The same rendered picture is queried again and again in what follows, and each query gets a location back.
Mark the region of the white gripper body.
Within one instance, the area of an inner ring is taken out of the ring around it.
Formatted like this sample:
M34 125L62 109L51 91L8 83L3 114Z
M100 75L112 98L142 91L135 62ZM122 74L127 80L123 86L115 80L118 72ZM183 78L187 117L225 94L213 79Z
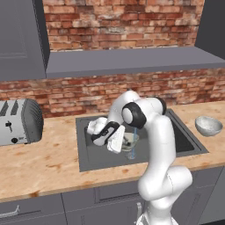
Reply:
M122 148L125 127L120 126L117 131L108 139L107 149L115 154L119 154Z

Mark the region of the grey speckled bowl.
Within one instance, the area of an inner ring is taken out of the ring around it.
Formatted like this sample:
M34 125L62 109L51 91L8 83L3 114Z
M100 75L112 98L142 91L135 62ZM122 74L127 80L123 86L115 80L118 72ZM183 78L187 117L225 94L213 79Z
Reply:
M132 150L137 142L139 141L139 135L133 133L124 133L123 142L122 142L122 150L130 151Z
M215 136L223 129L223 125L220 121L208 116L197 117L195 119L195 127L200 134L206 137Z

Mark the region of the dark grey sink basin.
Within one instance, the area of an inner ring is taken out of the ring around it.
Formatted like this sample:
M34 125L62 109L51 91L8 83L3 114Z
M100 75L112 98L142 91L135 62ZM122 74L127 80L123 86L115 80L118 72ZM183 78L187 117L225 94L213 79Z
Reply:
M207 149L194 136L185 123L168 109L166 114L171 119L175 133L176 155L192 156L206 154ZM104 146L96 146L91 141L91 136L87 133L87 127L90 121L96 120L98 116L83 117L76 119L77 149L79 158L79 169L83 171L100 170L134 163L145 163L149 160L148 135L145 129L137 130L140 140L134 147L135 159L127 158L128 152L121 151L115 154Z

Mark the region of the blue water stream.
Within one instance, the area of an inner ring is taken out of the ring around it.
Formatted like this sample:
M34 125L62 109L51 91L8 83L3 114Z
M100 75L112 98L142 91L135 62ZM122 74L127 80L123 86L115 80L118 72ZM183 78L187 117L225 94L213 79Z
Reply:
M136 136L137 136L137 128L134 128L134 137L133 137L133 141L134 141L134 146L132 148L132 152L131 152L131 159L135 159L135 141L136 141Z

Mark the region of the grey false drawer panel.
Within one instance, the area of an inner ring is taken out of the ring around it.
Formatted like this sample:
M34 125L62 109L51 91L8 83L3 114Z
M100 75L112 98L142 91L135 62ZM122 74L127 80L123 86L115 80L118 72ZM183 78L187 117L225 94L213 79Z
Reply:
M62 201L67 212L140 197L136 181L62 193Z

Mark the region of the grey drawer front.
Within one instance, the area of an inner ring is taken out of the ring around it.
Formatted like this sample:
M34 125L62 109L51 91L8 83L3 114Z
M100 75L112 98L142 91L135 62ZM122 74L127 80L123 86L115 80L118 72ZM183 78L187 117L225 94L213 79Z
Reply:
M215 167L192 172L191 188L201 188L215 185L222 171L222 167Z
M17 205L19 205L20 209L18 214L50 215L64 212L62 196L60 194L52 194L0 203L0 214L14 211Z

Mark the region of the silver toaster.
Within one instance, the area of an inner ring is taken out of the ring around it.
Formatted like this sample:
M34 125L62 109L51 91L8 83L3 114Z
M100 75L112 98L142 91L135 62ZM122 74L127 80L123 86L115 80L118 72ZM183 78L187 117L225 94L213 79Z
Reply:
M43 127L42 111L34 99L0 101L0 146L39 142Z

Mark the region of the grey wall shelf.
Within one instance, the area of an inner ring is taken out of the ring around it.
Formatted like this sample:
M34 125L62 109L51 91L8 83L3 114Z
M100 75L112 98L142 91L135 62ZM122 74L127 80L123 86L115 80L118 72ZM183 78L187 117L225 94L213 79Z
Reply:
M222 67L225 67L225 52L210 53L198 47L53 52L48 61L47 78Z

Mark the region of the grey wall cupboard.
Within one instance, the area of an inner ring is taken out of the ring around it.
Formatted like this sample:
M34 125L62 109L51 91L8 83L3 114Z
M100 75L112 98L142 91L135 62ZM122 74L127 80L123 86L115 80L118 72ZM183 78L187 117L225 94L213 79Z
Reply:
M46 78L49 56L42 0L0 0L0 81Z
M225 0L205 0L195 46L225 60Z

